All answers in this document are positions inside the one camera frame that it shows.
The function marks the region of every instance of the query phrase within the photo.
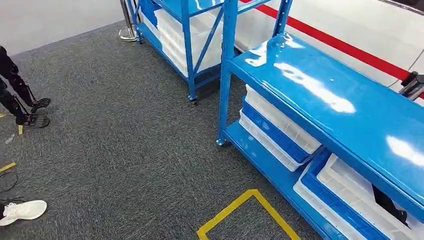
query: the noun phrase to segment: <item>person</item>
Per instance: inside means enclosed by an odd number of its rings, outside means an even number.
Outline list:
[[[1,45],[0,75],[9,81],[13,90],[31,108],[31,113],[28,113],[19,99],[7,90],[8,86],[0,77],[0,103],[16,117],[16,124],[37,128],[47,127],[50,123],[49,118],[45,115],[36,114],[36,112],[40,108],[46,108],[51,102],[50,98],[35,99],[30,87],[19,76],[18,67]]]
[[[0,227],[14,223],[18,219],[33,220],[41,215],[47,209],[47,203],[43,200],[27,201],[7,205],[0,204]]]

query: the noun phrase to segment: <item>black pants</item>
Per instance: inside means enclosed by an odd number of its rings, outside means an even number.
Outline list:
[[[0,219],[4,218],[3,212],[5,211],[5,206],[3,204],[0,204]]]
[[[8,56],[6,49],[0,46],[0,75],[9,81],[13,90],[25,104],[32,107],[34,103],[31,99],[30,90],[18,73],[18,67]],[[23,119],[24,113],[16,99],[7,90],[7,87],[6,83],[0,78],[0,103],[16,118]]]

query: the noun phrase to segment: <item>white plastic crate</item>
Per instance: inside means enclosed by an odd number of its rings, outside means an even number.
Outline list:
[[[268,102],[264,97],[257,93],[253,88],[246,84],[247,96],[245,101],[249,103],[256,111],[268,119],[274,126],[286,134],[293,142],[301,147],[308,154],[317,150],[321,143],[307,133],[303,128],[293,122],[278,108]]]
[[[311,192],[301,179],[310,164],[305,168],[299,180],[294,184],[293,190],[301,196],[311,207],[313,207],[321,216],[323,216],[331,225],[341,232],[347,239],[365,239],[355,228],[353,228],[346,220],[340,217],[331,207],[325,204],[319,197]]]
[[[187,77],[186,46],[183,26],[163,9],[154,12],[157,18],[157,29],[160,32],[159,41],[163,52],[172,60],[178,69]],[[214,25],[215,17],[204,12],[190,18],[191,54],[193,68],[199,60],[202,49]],[[213,67],[221,62],[223,25],[219,23],[200,65],[199,72]]]
[[[167,38],[166,33],[161,33],[162,39]],[[174,47],[171,44],[171,40],[163,41],[162,43],[162,51],[166,54],[166,56],[175,64],[175,66],[184,74],[184,76],[188,77],[189,73],[187,70],[187,60],[186,53],[183,52],[178,47]],[[201,61],[198,72],[205,70],[207,68],[213,67],[221,62],[221,52],[217,52],[215,56],[209,55],[208,58],[206,56]],[[193,60],[193,68],[196,66],[196,61]]]
[[[424,240],[424,224],[408,214],[409,228],[378,205],[371,183],[335,154],[331,155],[317,178],[389,239]]]
[[[156,36],[157,39],[161,38],[161,33],[159,30],[153,25],[153,23],[144,15],[141,13],[141,17],[143,19],[144,24],[147,26],[147,28],[150,30],[150,32],[153,33],[153,35]]]
[[[249,132],[262,146],[264,146],[276,159],[278,159],[291,172],[296,171],[301,163],[297,163],[278,144],[264,133],[252,120],[240,110],[240,125]]]

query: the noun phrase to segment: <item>shelf board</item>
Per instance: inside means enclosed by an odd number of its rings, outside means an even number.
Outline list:
[[[424,108],[288,34],[229,69],[424,221]]]
[[[139,23],[136,25],[137,31],[142,33],[142,36],[146,41],[150,43],[150,45],[156,49],[156,51],[172,66],[172,68],[184,79],[184,81],[188,82],[187,77],[178,69],[177,66],[171,61],[171,59],[162,51],[162,44],[159,39],[153,34],[152,31],[146,26],[144,23]]]
[[[239,124],[239,121],[232,123],[225,129],[225,136],[323,238],[346,239],[293,190],[293,186],[298,181],[304,167],[298,168],[295,172],[289,171],[251,136]]]
[[[182,23],[183,14],[181,8],[182,0],[154,0],[176,20]],[[188,0],[189,17],[218,8],[224,4],[224,0]]]

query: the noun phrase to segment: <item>black strap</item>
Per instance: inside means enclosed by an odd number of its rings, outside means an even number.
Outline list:
[[[396,209],[390,197],[376,188],[376,186],[372,185],[372,190],[374,191],[375,202],[408,227],[407,212]]]

